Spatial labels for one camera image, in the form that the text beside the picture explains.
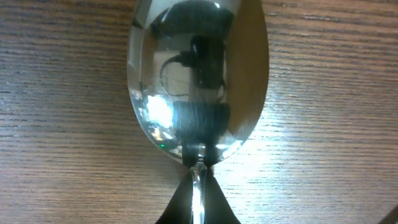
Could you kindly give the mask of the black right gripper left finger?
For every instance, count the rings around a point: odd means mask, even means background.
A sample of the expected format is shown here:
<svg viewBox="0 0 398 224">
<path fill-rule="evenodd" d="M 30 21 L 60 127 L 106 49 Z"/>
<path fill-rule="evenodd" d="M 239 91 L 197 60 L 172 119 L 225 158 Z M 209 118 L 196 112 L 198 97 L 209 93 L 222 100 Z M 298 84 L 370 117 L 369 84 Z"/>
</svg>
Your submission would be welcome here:
<svg viewBox="0 0 398 224">
<path fill-rule="evenodd" d="M 192 175 L 187 172 L 166 209 L 155 224 L 190 224 L 192 212 Z"/>
</svg>

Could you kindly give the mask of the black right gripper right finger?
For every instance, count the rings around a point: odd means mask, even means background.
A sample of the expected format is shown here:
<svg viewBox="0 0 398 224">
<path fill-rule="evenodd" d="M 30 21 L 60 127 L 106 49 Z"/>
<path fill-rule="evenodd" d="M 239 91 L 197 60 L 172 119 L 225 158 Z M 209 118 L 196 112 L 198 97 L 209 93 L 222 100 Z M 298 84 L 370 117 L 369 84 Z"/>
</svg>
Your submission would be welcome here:
<svg viewBox="0 0 398 224">
<path fill-rule="evenodd" d="M 205 224 L 241 224 L 211 169 L 207 170 L 205 180 Z"/>
</svg>

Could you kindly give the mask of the large silver spoon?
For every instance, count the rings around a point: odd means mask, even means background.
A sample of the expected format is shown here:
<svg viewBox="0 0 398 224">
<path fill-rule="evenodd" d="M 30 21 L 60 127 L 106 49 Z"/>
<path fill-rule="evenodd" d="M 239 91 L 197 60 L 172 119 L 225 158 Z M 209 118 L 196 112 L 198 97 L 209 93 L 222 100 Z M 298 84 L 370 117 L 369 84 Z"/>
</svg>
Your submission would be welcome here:
<svg viewBox="0 0 398 224">
<path fill-rule="evenodd" d="M 150 141 L 192 175 L 190 223 L 205 223 L 207 170 L 249 139 L 268 80 L 260 1 L 136 2 L 127 54 L 131 103 Z"/>
</svg>

